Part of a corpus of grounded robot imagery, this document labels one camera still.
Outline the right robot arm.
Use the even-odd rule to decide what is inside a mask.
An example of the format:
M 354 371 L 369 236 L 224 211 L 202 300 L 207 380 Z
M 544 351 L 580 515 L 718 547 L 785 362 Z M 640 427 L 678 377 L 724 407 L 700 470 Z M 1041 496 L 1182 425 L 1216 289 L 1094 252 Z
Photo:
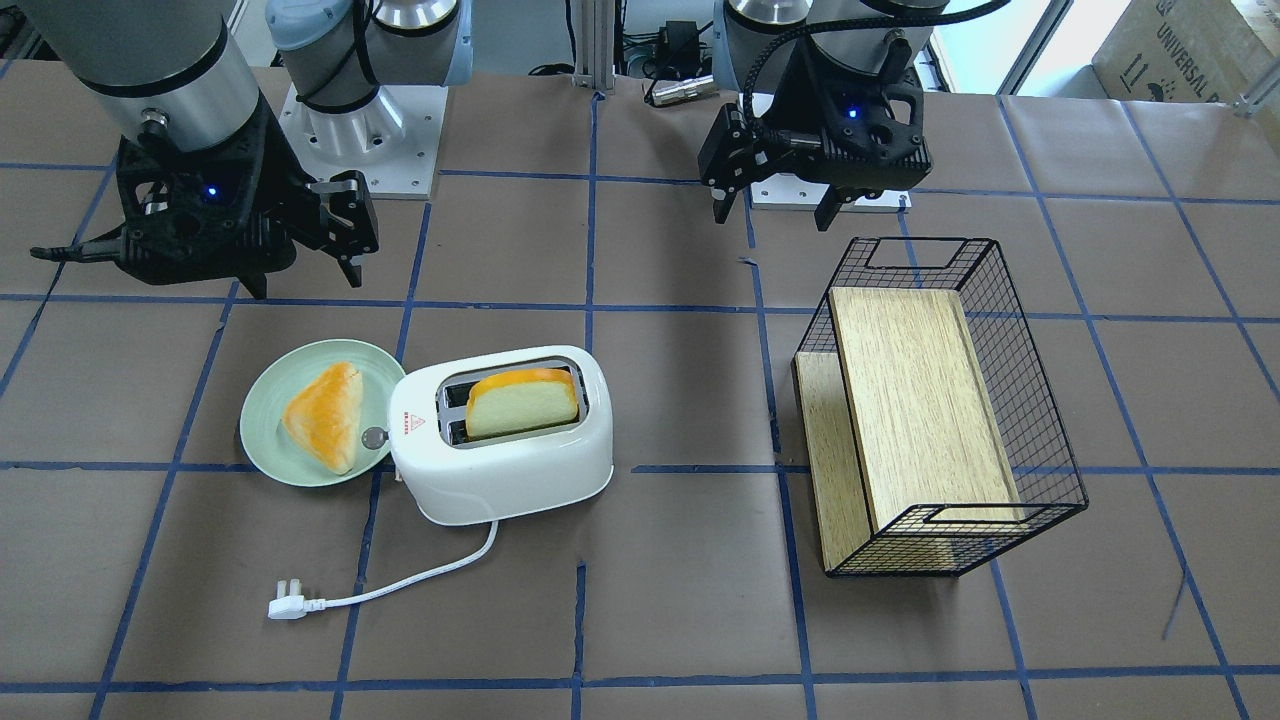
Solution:
M 210 1 L 22 1 L 115 120 L 122 223 L 49 263 L 111 263 L 146 284 L 233 278 L 253 297 L 298 247 L 347 283 L 379 249 L 375 196 L 426 196 L 443 99 L 472 73 L 468 1 L 270 1 L 293 85 L 278 117 Z M 419 109 L 417 117 L 411 111 Z

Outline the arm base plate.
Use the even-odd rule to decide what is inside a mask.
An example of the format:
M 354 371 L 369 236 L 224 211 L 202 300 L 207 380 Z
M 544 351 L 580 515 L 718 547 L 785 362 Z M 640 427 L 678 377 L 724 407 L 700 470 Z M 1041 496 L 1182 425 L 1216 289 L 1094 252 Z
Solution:
M 765 210 L 813 213 L 826 190 L 826 184 L 805 182 L 792 174 L 776 174 L 751 184 L 751 204 Z M 908 191 L 886 190 L 878 199 L 864 197 L 846 202 L 840 211 L 897 213 L 909 211 L 911 206 Z
M 279 122 L 301 165 L 315 178 L 358 170 L 376 199 L 428 201 L 448 95 L 439 86 L 383 86 L 365 108 L 325 114 L 291 94 Z

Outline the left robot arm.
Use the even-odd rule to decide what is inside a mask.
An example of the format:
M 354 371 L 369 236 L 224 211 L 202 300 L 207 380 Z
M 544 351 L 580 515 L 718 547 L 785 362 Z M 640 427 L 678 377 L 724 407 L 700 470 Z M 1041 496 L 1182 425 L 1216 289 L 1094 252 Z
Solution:
M 788 174 L 819 184 L 819 231 L 860 199 L 916 187 L 932 169 L 914 61 L 943 1 L 722 1 L 712 77 L 735 94 L 698 154 L 723 223 L 750 186 Z

